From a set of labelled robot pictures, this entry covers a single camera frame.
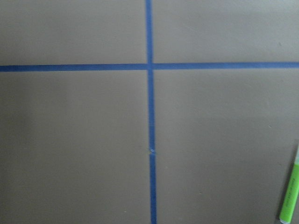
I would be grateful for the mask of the green highlighter pen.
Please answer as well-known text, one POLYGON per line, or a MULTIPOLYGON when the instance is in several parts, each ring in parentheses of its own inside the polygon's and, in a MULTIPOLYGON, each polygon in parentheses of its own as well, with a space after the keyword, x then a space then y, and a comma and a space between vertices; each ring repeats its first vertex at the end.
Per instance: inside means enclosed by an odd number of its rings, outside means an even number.
POLYGON ((282 224, 290 224, 294 214, 296 202, 299 195, 299 149, 294 159, 292 172, 284 197, 282 209, 279 214, 279 220, 282 224))

